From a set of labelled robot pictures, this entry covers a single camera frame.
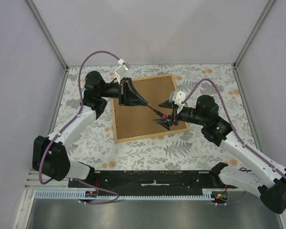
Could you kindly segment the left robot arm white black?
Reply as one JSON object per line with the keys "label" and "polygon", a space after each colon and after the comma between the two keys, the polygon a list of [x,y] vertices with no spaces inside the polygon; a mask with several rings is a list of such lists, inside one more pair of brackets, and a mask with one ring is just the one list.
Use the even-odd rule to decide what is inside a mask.
{"label": "left robot arm white black", "polygon": [[91,71],[85,77],[83,100],[78,113],[60,129],[47,137],[38,136],[33,143],[32,168],[39,175],[46,175],[56,181],[77,178],[85,187],[95,183],[91,167],[71,161],[68,149],[83,130],[96,121],[104,112],[106,98],[117,98],[120,106],[147,106],[147,101],[137,92],[131,78],[107,83],[98,71]]}

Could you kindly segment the red black screwdriver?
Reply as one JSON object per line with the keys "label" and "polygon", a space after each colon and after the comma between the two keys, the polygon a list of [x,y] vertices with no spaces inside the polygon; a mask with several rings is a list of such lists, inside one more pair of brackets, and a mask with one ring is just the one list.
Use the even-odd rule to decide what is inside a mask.
{"label": "red black screwdriver", "polygon": [[168,116],[166,114],[163,114],[162,112],[152,108],[151,106],[147,105],[148,108],[150,108],[153,112],[155,112],[159,117],[162,119],[166,119]]}

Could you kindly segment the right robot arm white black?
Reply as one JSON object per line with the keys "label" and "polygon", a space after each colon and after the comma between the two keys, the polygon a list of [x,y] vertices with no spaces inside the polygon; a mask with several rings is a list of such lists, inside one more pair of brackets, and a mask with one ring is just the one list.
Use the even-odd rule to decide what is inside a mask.
{"label": "right robot arm white black", "polygon": [[205,139],[232,154],[251,170],[251,173],[241,172],[226,163],[218,163],[209,175],[211,186],[218,188],[223,184],[231,185],[257,196],[276,214],[286,210],[286,167],[248,145],[237,135],[232,125],[219,116],[219,106],[213,97],[199,96],[196,107],[191,108],[183,106],[178,95],[171,95],[159,107],[169,108],[172,113],[155,119],[155,123],[168,130],[180,121],[200,125]]}

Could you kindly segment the wooden picture frame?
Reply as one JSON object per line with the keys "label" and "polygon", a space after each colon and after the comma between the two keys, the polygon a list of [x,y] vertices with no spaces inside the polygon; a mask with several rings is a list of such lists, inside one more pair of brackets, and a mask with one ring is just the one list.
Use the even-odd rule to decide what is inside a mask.
{"label": "wooden picture frame", "polygon": [[[165,115],[171,109],[159,107],[158,104],[169,99],[170,93],[177,90],[173,74],[155,75],[132,79],[132,83],[148,105]],[[169,131],[153,120],[160,118],[147,106],[120,106],[118,99],[112,99],[112,118],[115,143],[136,141],[145,138],[161,137],[190,131],[188,124],[180,122]]]}

